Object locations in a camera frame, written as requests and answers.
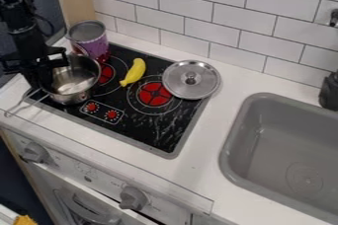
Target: sink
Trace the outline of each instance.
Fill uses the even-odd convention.
[[[235,185],[338,224],[338,113],[273,94],[245,100],[220,153]]]

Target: yellow banana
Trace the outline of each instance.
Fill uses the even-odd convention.
[[[138,81],[145,72],[145,62],[141,58],[136,58],[133,60],[133,65],[130,71],[127,73],[124,80],[120,81],[120,84],[125,87],[127,84],[134,83]]]

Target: drain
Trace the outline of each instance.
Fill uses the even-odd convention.
[[[319,171],[302,163],[288,167],[287,182],[294,193],[311,199],[318,196],[324,185]]]

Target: black stovetop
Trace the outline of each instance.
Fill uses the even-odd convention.
[[[42,103],[109,130],[105,133],[117,133],[118,139],[158,155],[170,157],[177,153],[177,147],[182,147],[181,142],[193,128],[196,114],[203,108],[202,101],[178,99],[163,87],[161,75],[171,61],[116,45],[111,45],[111,53],[112,57],[101,64],[100,85],[91,100],[69,107],[51,99]],[[145,74],[136,83],[122,88],[119,81],[125,78],[137,57],[146,63]],[[42,96],[40,93],[33,99]]]

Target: purple can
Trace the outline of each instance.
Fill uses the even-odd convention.
[[[76,54],[87,55],[101,63],[110,57],[106,27],[99,21],[83,21],[73,25],[67,38]]]

